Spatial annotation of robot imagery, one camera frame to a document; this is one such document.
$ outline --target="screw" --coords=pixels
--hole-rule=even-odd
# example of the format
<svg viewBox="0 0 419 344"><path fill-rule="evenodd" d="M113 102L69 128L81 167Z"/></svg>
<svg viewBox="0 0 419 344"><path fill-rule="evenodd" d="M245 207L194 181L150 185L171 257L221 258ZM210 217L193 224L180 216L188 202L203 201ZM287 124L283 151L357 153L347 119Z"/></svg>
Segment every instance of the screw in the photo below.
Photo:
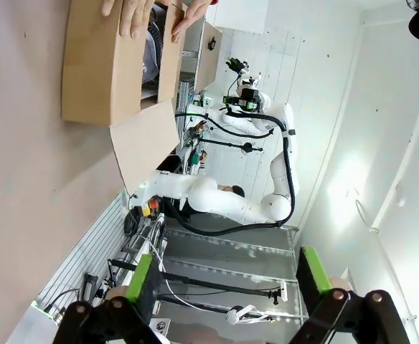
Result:
<svg viewBox="0 0 419 344"><path fill-rule="evenodd" d="M122 308L122 302L120 302L119 300L115 300L112 302L114 308Z"/></svg>
<svg viewBox="0 0 419 344"><path fill-rule="evenodd" d="M332 296L334 296L334 299L336 299L336 300L342 300L344 298L344 293L343 292L334 292L334 294L332 294Z"/></svg>
<svg viewBox="0 0 419 344"><path fill-rule="evenodd" d="M378 292L376 292L375 294L373 294L372 299L375 302L380 302L380 301L382 301L382 295L380 295Z"/></svg>

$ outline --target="orange object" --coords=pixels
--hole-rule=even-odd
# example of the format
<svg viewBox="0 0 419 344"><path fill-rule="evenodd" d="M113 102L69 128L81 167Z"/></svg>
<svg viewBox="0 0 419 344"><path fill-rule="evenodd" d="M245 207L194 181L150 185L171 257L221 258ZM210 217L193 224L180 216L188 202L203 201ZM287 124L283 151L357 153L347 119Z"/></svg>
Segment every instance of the orange object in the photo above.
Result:
<svg viewBox="0 0 419 344"><path fill-rule="evenodd" d="M159 201L157 201L156 199L153 199L152 201L149 202L149 207L151 209L158 209L159 208Z"/></svg>

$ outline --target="white wall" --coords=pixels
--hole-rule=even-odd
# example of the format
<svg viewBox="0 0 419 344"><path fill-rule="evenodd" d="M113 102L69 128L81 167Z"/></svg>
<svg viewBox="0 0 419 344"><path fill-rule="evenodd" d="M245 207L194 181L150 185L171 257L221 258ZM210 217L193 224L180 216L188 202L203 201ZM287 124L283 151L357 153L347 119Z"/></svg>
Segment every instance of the white wall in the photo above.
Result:
<svg viewBox="0 0 419 344"><path fill-rule="evenodd" d="M263 34L224 31L216 82L209 91L220 97L236 78L225 66L226 57L247 59L252 72L262 72L260 90L274 103L290 102L294 109L301 190L291 226L301 222L324 161L358 27L359 7L350 1L270 0ZM273 190L268 168L282 147L278 132L257 141L263 155L245 157L237 150L209 146L207 173L218 183L241 185L248 197L260 201Z"/></svg>
<svg viewBox="0 0 419 344"><path fill-rule="evenodd" d="M342 126L298 243L315 246L330 275L348 267L360 295L374 289L392 293L401 317L418 316L419 334L419 41L408 32L411 16L404 3L362 16ZM385 201L398 179L402 208L393 205L399 195ZM388 204L377 221L378 236L360 219L354 188L369 226ZM411 343L418 343L411 322L406 329Z"/></svg>

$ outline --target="open cardboard box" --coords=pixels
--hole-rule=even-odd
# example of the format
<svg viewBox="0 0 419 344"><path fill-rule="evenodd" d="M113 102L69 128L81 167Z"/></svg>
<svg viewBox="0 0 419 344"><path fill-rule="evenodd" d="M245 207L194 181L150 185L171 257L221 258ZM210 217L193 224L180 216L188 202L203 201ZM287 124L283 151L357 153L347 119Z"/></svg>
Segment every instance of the open cardboard box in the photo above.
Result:
<svg viewBox="0 0 419 344"><path fill-rule="evenodd" d="M121 37L122 1L115 1L108 17L101 15L101 4L101 0L72 0L62 118L110 128L121 175L132 194L179 142L171 99L183 42L171 42L171 31L184 18L186 6L182 0L171 0L166 8L158 95L141 100L146 33L136 39Z"/></svg>

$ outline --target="ribbed metal surface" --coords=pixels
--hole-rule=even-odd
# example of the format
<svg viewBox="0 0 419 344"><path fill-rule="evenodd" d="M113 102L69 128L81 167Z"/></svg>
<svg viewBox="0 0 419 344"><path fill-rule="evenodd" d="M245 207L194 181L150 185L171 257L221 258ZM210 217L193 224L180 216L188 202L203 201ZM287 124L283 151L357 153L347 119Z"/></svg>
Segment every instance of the ribbed metal surface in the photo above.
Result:
<svg viewBox="0 0 419 344"><path fill-rule="evenodd" d="M61 292L81 288L85 272L98 276L98 284L107 272L106 260L114 258L126 242L123 235L122 200L119 194L90 226L37 297L41 308ZM55 303L58 309L76 300L68 293Z"/></svg>

